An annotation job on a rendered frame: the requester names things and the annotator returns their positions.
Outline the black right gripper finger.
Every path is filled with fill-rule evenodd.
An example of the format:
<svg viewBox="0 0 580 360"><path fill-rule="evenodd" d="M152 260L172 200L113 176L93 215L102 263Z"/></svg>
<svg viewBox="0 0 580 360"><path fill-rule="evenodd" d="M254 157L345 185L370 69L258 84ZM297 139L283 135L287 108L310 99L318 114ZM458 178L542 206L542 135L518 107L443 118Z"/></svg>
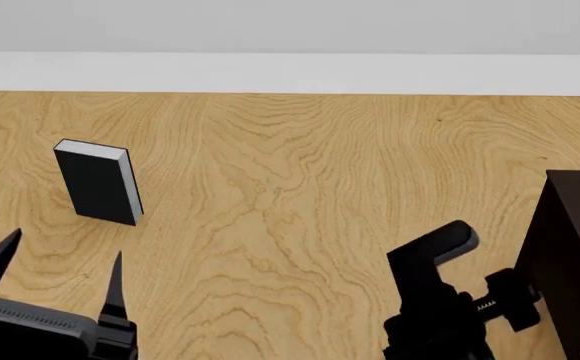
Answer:
<svg viewBox="0 0 580 360"><path fill-rule="evenodd" d="M387 254L400 296L438 296L452 293L437 266L460 257L479 245L479 238L465 221L455 220L401 245Z"/></svg>
<svg viewBox="0 0 580 360"><path fill-rule="evenodd" d="M485 278L489 299L484 308L484 320L504 317L514 332L537 325L540 315L535 303L539 293L515 270L502 269Z"/></svg>

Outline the dark brown wooden cabinet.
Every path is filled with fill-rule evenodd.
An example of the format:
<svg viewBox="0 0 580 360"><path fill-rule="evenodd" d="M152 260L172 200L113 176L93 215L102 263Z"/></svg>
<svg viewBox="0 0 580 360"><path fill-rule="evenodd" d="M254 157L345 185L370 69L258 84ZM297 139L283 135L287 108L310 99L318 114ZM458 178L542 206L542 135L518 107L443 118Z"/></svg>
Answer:
<svg viewBox="0 0 580 360"><path fill-rule="evenodd" d="M567 360L580 360L580 170L547 170L515 268L543 296Z"/></svg>

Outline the black book with white pages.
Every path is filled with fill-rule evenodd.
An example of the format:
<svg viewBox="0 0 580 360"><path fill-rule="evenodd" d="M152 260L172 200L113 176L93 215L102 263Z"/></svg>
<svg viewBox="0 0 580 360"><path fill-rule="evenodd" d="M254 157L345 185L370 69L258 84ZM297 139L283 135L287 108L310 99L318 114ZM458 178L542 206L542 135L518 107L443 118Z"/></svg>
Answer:
<svg viewBox="0 0 580 360"><path fill-rule="evenodd" d="M53 151L77 215L138 223L144 211L127 149L64 139Z"/></svg>

